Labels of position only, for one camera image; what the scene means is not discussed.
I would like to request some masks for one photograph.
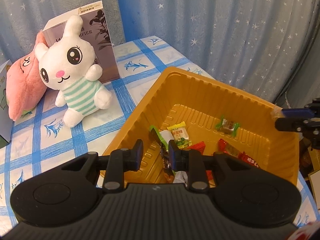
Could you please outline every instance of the table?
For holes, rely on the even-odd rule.
[[[105,151],[160,73],[176,66],[211,77],[162,39],[151,36],[114,47],[121,78],[104,84],[113,94],[110,109],[98,110],[76,127],[67,128],[67,106],[56,107],[56,90],[48,89],[31,112],[15,122],[12,141],[0,149],[0,235],[17,220],[10,207],[10,194],[21,182],[88,151]],[[320,219],[311,193],[299,174],[297,187],[303,203],[295,220],[299,226]]]

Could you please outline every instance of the black ridged surface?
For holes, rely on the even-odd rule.
[[[4,240],[223,239],[284,240],[295,226],[249,228],[224,217],[204,194],[183,184],[129,184],[107,194],[97,208],[75,223],[37,228],[18,224]]]

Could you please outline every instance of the green and white striped body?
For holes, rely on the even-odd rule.
[[[69,108],[83,115],[89,115],[99,109],[94,104],[94,95],[100,87],[102,87],[100,81],[92,82],[83,77],[62,90],[62,93]]]

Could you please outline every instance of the yellow candy wrapper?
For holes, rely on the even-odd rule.
[[[192,145],[192,142],[187,133],[185,122],[178,123],[173,126],[169,126],[167,127],[167,129],[172,133],[174,137],[174,141],[179,149]]]

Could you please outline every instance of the orange plastic basket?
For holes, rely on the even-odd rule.
[[[126,172],[125,181],[166,183],[160,148],[150,137],[149,127],[160,130],[185,121],[192,142],[204,141],[204,155],[217,151],[225,139],[245,151],[259,166],[293,184],[299,168],[298,134],[279,132],[270,112],[275,105],[240,89],[175,67],[166,68],[144,96],[103,155],[118,148],[132,148],[143,140],[144,155],[138,172]],[[217,131],[221,116],[241,127],[235,138]]]

